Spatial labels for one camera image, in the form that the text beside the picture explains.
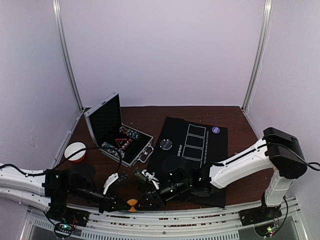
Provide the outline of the orange big blind button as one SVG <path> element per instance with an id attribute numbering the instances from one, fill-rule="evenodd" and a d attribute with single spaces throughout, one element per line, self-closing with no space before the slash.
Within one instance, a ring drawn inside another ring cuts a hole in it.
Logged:
<path id="1" fill-rule="evenodd" d="M 137 211 L 137 209 L 136 209 L 136 204 L 137 203 L 138 203 L 138 201 L 136 199 L 129 199 L 127 201 L 127 204 L 130 206 L 128 211 L 131 212 L 131 213 L 135 213 Z"/>

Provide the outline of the clear round dealer button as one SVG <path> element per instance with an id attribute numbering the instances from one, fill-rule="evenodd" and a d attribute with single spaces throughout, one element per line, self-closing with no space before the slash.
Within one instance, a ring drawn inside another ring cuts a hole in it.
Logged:
<path id="1" fill-rule="evenodd" d="M 168 151 L 173 147 L 173 143 L 170 139 L 163 139 L 160 141 L 159 147 L 164 151 Z"/>

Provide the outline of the aluminium poker chip case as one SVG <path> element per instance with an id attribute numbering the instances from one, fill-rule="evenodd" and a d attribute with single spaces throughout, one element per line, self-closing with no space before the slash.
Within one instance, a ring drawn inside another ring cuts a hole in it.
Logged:
<path id="1" fill-rule="evenodd" d="M 132 168 L 137 162 L 145 163 L 154 151 L 154 137 L 125 125 L 122 120 L 120 96 L 117 92 L 112 92 L 96 106 L 84 112 L 84 118 L 95 144 L 105 156 L 121 162 L 127 168 Z M 139 139 L 134 140 L 119 132 L 119 128 L 125 126 L 139 133 Z M 102 149 L 102 144 L 107 142 L 120 149 L 115 139 L 132 139 L 132 143 L 122 150 L 125 153 L 123 159 L 119 159 Z"/>

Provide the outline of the purple small blind button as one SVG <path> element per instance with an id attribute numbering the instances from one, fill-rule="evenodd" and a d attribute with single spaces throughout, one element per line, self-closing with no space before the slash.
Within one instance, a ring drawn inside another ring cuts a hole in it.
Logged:
<path id="1" fill-rule="evenodd" d="M 214 134 L 219 134 L 221 132 L 221 129 L 218 127 L 218 126 L 213 126 L 211 131 L 214 133 Z"/>

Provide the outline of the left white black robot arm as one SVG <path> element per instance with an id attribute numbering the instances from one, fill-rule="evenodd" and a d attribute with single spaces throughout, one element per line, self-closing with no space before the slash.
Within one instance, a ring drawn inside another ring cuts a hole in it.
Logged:
<path id="1" fill-rule="evenodd" d="M 11 163 L 1 164 L 1 194 L 51 213 L 61 222 L 72 218 L 72 211 L 67 207 L 70 195 L 97 204 L 99 213 L 129 210 L 127 201 L 113 189 L 121 176 L 117 172 L 111 174 L 103 190 L 97 191 L 95 175 L 95 167 L 87 163 L 63 170 L 26 170 Z"/>

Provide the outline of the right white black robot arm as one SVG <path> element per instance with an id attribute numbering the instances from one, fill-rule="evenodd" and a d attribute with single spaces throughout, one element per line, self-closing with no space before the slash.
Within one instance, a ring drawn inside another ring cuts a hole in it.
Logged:
<path id="1" fill-rule="evenodd" d="M 184 193 L 208 197 L 225 189 L 231 183 L 256 172 L 273 169 L 269 186 L 262 194 L 261 206 L 249 210 L 259 220 L 266 221 L 272 215 L 281 216 L 282 200 L 293 181 L 304 175 L 308 164 L 304 159 L 299 140 L 284 131 L 268 127 L 263 137 L 254 145 L 222 161 L 192 167 L 191 158 L 170 156 L 162 164 L 168 174 L 167 181 L 155 180 L 142 171 L 146 181 L 152 182 L 144 196 L 134 205 L 143 211 L 159 210 L 167 202 Z"/>

